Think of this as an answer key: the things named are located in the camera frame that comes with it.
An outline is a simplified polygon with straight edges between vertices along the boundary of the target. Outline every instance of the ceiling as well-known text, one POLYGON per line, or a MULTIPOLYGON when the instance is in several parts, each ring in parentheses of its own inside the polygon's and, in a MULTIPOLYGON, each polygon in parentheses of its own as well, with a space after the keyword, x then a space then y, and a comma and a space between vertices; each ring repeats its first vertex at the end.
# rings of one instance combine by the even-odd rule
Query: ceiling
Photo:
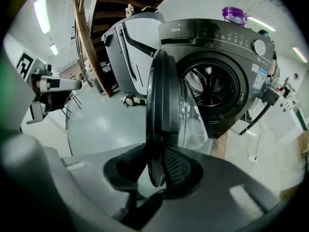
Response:
MULTIPOLYGON (((269 32, 271 40, 275 42, 277 54, 292 58, 309 67, 309 64, 302 62, 292 49, 292 47, 298 47, 306 58, 309 59, 307 42, 294 22, 292 14, 281 0, 224 0, 224 2, 225 6, 240 8, 247 15, 251 15, 276 29, 275 32, 265 30, 269 32)), ((254 31, 264 29, 250 20, 247 27, 254 31)))
MULTIPOLYGON (((43 34, 33 9, 33 2, 27 3, 18 13, 9 33, 32 53, 52 64, 53 69, 61 72, 74 64, 77 59, 74 33, 73 0, 46 0, 51 31, 43 34), (55 43, 59 54, 53 55, 49 46, 55 43)), ((276 29, 269 32, 275 42, 277 54, 302 62, 293 52, 297 46, 309 58, 307 43, 302 37, 293 17, 280 0, 224 0, 225 6, 238 7, 248 15, 260 19, 276 29)), ((90 8, 91 0, 85 0, 85 11, 90 8)), ((248 21, 248 28, 259 31, 262 26, 248 21)))

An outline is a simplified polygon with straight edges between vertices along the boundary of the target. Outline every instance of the gray floor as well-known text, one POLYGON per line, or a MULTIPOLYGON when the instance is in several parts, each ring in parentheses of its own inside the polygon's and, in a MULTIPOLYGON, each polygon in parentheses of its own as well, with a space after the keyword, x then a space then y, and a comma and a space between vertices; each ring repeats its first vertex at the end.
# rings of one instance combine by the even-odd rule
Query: gray floor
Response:
MULTIPOLYGON (((111 98, 101 96, 95 87, 84 86, 77 98, 79 109, 70 101, 68 121, 69 143, 72 154, 84 155, 112 150, 136 143, 144 143, 146 136, 146 107, 126 107, 118 91, 111 98)), ((212 140, 208 139, 197 151, 210 154, 212 140)))

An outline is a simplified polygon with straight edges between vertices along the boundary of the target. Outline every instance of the white floor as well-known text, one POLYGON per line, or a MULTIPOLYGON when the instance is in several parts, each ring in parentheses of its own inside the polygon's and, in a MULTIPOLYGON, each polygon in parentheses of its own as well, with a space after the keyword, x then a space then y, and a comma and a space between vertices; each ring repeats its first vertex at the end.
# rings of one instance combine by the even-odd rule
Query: white floor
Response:
POLYGON ((246 123, 238 121, 227 134, 225 159, 279 196, 284 189, 299 184, 304 176, 296 141, 278 143, 277 133, 263 117, 242 136, 246 123))

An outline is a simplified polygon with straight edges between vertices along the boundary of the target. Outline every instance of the wooden staircase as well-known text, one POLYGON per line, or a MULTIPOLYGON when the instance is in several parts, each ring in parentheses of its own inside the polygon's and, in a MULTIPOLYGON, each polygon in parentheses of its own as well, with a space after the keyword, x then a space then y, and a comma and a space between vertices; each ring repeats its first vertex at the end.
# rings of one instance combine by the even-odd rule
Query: wooden staircase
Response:
MULTIPOLYGON (((93 0, 89 9, 88 23, 84 16, 84 0, 74 0, 75 21, 77 25, 77 51, 79 59, 83 59, 81 46, 85 48, 85 55, 96 73, 98 82, 107 96, 113 94, 112 82, 115 78, 105 74, 100 63, 109 62, 104 43, 101 41, 103 34, 116 22, 126 17, 128 4, 134 7, 135 12, 140 12, 144 7, 157 7, 163 0, 93 0)), ((83 61, 80 62, 82 73, 84 73, 83 61)))

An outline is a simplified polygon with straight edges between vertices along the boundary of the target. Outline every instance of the purple bucket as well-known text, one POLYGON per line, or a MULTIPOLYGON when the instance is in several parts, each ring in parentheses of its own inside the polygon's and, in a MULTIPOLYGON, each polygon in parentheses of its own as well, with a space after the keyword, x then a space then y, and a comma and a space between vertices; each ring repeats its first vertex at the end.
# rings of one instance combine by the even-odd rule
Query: purple bucket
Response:
POLYGON ((235 7, 225 7, 222 9, 222 15, 225 21, 238 24, 245 27, 247 25, 247 14, 235 7))

